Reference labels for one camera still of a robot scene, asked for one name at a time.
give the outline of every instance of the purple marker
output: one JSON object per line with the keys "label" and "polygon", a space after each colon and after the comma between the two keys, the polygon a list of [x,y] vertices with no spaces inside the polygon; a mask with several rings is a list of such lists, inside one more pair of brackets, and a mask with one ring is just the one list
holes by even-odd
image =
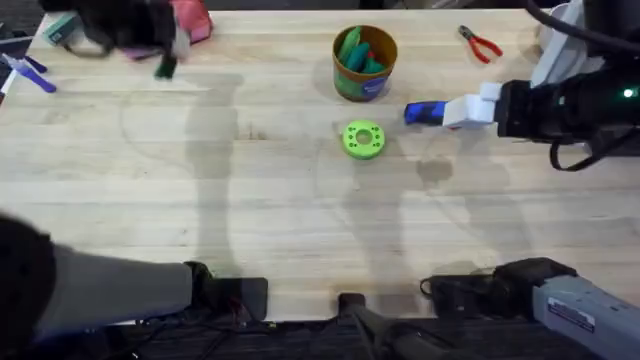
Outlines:
{"label": "purple marker", "polygon": [[48,93],[56,92],[56,86],[45,80],[42,76],[38,75],[38,73],[35,72],[25,60],[17,60],[7,54],[2,54],[2,57],[13,70],[17,71],[20,75],[36,83],[42,88],[42,90]]}

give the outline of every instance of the pliers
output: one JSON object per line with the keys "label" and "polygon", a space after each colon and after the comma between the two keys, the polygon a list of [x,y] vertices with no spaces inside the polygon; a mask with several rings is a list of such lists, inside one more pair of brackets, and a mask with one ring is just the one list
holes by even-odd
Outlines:
{"label": "pliers", "polygon": [[500,49],[498,45],[492,43],[487,39],[483,39],[477,36],[468,27],[461,25],[458,28],[458,32],[465,39],[467,39],[467,41],[469,42],[469,45],[471,46],[471,50],[473,51],[473,54],[478,58],[478,60],[482,61],[483,63],[488,64],[489,62],[491,62],[491,60],[480,51],[481,46],[484,46],[487,49],[493,51],[493,53],[496,54],[498,57],[502,56],[502,49]]}

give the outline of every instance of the wooden table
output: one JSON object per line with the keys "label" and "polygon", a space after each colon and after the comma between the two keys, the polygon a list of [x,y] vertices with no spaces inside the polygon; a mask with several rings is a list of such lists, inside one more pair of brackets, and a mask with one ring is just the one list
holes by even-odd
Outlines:
{"label": "wooden table", "polygon": [[[536,23],[523,11],[212,16],[213,39],[172,82],[154,80],[158,59],[82,60],[34,41],[60,91],[18,78],[0,108],[2,208],[92,253],[264,276],[271,319],[329,317],[342,291],[371,295],[385,314],[427,314],[421,278],[532,256],[640,305],[638,160],[566,174],[547,146],[495,128],[403,125],[408,102],[528,78]],[[361,23],[390,32],[400,52],[389,91],[369,104],[332,83],[331,42]],[[479,64],[460,24],[504,57]],[[380,158],[342,151],[338,134],[358,118],[385,129]]]}

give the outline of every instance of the white sticker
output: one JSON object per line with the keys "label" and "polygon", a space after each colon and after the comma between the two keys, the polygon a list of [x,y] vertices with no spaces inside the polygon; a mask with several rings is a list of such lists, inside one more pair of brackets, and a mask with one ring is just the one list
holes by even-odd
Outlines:
{"label": "white sticker", "polygon": [[547,309],[550,313],[557,315],[568,322],[589,332],[595,332],[596,319],[584,311],[574,309],[562,301],[549,298],[547,301]]}

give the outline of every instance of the cup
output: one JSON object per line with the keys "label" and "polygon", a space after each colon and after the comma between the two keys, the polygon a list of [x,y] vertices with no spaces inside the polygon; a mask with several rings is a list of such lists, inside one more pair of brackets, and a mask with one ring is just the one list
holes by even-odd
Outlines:
{"label": "cup", "polygon": [[342,43],[353,28],[346,28],[333,41],[333,84],[338,94],[351,101],[370,101],[375,99],[384,88],[398,58],[398,47],[391,35],[382,29],[370,25],[359,25],[360,43],[368,42],[376,61],[384,70],[375,74],[361,74],[347,69],[338,60]]}

